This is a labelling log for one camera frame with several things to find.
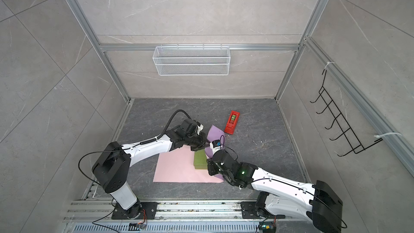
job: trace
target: white wire basket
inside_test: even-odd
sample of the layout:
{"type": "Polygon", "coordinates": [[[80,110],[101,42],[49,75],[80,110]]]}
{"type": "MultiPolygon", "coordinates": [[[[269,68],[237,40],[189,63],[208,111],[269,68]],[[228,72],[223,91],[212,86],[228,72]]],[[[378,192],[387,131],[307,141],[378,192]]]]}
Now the white wire basket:
{"type": "Polygon", "coordinates": [[[229,74],[230,49],[225,46],[159,46],[152,58],[160,76],[229,74]]]}

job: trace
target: cable tie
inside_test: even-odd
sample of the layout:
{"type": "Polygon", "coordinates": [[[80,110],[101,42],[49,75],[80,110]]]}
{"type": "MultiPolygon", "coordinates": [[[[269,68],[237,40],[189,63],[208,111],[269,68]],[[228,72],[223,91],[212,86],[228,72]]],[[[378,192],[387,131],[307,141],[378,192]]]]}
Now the cable tie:
{"type": "Polygon", "coordinates": [[[328,62],[326,63],[326,65],[325,65],[325,68],[323,68],[323,69],[326,69],[326,67],[327,67],[329,64],[331,64],[331,63],[334,63],[334,62],[329,62],[329,61],[328,61],[328,62]]]}
{"type": "Polygon", "coordinates": [[[376,137],[376,138],[381,138],[381,137],[383,137],[383,136],[392,135],[392,134],[402,136],[402,134],[401,134],[401,133],[399,133],[399,132],[387,132],[387,133],[384,133],[384,134],[381,134],[381,135],[374,135],[374,137],[376,137]]]}

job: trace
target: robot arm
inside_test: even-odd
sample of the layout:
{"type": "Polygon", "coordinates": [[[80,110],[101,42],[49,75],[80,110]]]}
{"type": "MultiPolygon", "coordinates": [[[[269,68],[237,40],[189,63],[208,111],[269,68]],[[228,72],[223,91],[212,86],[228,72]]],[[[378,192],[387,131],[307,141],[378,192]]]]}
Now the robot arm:
{"type": "MultiPolygon", "coordinates": [[[[136,218],[142,209],[140,201],[126,182],[132,165],[183,145],[189,145],[192,151],[197,151],[205,148],[208,142],[202,132],[203,125],[190,118],[167,130],[173,116],[156,137],[122,146],[117,142],[108,144],[92,168],[104,191],[117,201],[117,210],[123,210],[129,219],[136,218]]],[[[260,191],[255,209],[262,217],[291,216],[313,221],[313,225],[323,232],[341,232],[342,201],[326,183],[317,181],[314,185],[296,182],[271,174],[256,165],[239,163],[222,149],[220,140],[211,142],[210,147],[214,155],[207,160],[209,174],[222,174],[233,186],[260,191]]]]}
{"type": "Polygon", "coordinates": [[[190,146],[192,151],[204,149],[207,137],[204,132],[201,132],[202,129],[203,125],[199,122],[185,119],[181,125],[170,130],[164,129],[160,135],[151,139],[122,146],[117,142],[112,142],[108,144],[92,167],[92,173],[104,191],[112,195],[117,205],[125,211],[125,215],[133,219],[139,214],[141,208],[140,201],[126,181],[129,168],[145,158],[181,148],[183,145],[190,146]]]}
{"type": "Polygon", "coordinates": [[[289,180],[244,162],[237,162],[219,141],[210,143],[213,157],[207,160],[210,175],[221,174],[231,185],[260,191],[255,211],[264,218],[291,216],[313,222],[322,232],[341,232],[342,200],[328,184],[289,180]]]}

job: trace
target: green box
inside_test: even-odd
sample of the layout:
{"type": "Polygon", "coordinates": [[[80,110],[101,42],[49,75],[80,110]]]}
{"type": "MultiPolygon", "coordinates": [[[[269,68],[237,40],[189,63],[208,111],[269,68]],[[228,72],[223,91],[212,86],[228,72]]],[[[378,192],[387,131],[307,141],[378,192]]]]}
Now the green box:
{"type": "Polygon", "coordinates": [[[194,153],[194,168],[207,169],[207,156],[204,149],[200,149],[194,153]]]}

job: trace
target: gray marble wall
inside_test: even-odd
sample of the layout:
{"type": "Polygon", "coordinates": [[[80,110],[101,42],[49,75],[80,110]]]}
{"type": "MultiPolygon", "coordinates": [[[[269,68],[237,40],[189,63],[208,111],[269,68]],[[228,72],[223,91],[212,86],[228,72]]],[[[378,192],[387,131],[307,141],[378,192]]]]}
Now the gray marble wall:
{"type": "MultiPolygon", "coordinates": [[[[391,149],[380,142],[361,153],[338,157],[350,150],[349,144],[344,136],[329,140],[340,135],[338,125],[325,129],[333,122],[333,116],[328,110],[316,114],[326,106],[321,99],[310,103],[318,97],[323,68],[313,53],[305,50],[280,101],[310,179],[327,182],[342,198],[343,219],[349,232],[412,232],[414,179],[391,149]]],[[[377,134],[374,128],[329,74],[325,88],[361,143],[372,144],[377,134]]],[[[347,128],[343,120],[339,123],[347,128]]],[[[355,143],[355,138],[347,135],[355,143]]]]}
{"type": "Polygon", "coordinates": [[[124,106],[65,0],[0,0],[1,232],[55,232],[124,106]]]}
{"type": "MultiPolygon", "coordinates": [[[[413,0],[329,0],[313,39],[414,145],[413,0]]],[[[310,178],[326,180],[344,200],[349,232],[412,232],[414,179],[384,143],[359,154],[318,96],[324,66],[305,50],[280,104],[310,178]]],[[[364,146],[377,134],[331,76],[325,87],[364,146]]]]}
{"type": "MultiPolygon", "coordinates": [[[[78,0],[101,43],[298,43],[317,0],[78,0]]],[[[131,97],[272,98],[293,52],[231,53],[228,76],[159,76],[110,52],[131,97]]]]}
{"type": "Polygon", "coordinates": [[[298,43],[317,0],[78,1],[102,42],[298,43]]]}
{"type": "Polygon", "coordinates": [[[413,0],[330,0],[312,37],[414,146],[413,0]]]}
{"type": "Polygon", "coordinates": [[[152,51],[108,52],[135,98],[273,98],[293,51],[232,51],[227,76],[160,76],[152,51]]]}

